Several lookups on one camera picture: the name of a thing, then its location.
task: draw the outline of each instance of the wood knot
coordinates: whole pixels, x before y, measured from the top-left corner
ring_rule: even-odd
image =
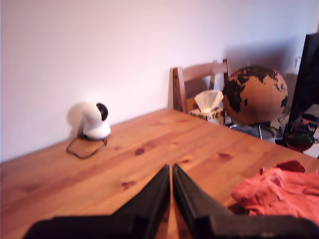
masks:
[[[136,184],[135,181],[129,181],[129,182],[123,182],[121,183],[121,186],[123,187],[124,191],[129,189],[130,187],[134,186]]]
[[[189,163],[189,159],[184,159],[181,163]]]
[[[221,158],[231,158],[231,156],[228,153],[218,153],[218,156]]]
[[[138,156],[138,155],[141,155],[144,153],[144,148],[138,148],[137,150],[135,150],[135,155]]]

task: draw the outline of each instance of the pink cloth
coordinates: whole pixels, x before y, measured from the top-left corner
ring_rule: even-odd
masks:
[[[292,215],[319,225],[319,171],[305,171],[298,161],[262,168],[238,184],[232,197],[249,215]]]

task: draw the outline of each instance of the cork globe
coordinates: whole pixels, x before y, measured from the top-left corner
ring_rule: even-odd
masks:
[[[248,66],[232,74],[223,89],[223,105],[236,121],[253,125],[274,120],[288,101],[287,85],[278,71]]]

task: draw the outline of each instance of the security camera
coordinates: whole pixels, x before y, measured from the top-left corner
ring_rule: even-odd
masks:
[[[111,128],[106,123],[108,109],[102,103],[87,103],[83,109],[83,134],[92,140],[106,139]]]

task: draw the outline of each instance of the table surface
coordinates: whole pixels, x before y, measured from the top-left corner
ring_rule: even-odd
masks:
[[[178,163],[225,206],[231,191],[259,168],[298,160],[308,172],[319,160],[171,109],[113,126],[108,144],[86,160],[69,141],[1,164],[1,238],[21,238],[36,221],[61,215],[111,214],[164,164]],[[78,140],[89,153],[100,142]],[[172,198],[158,239],[190,238]]]

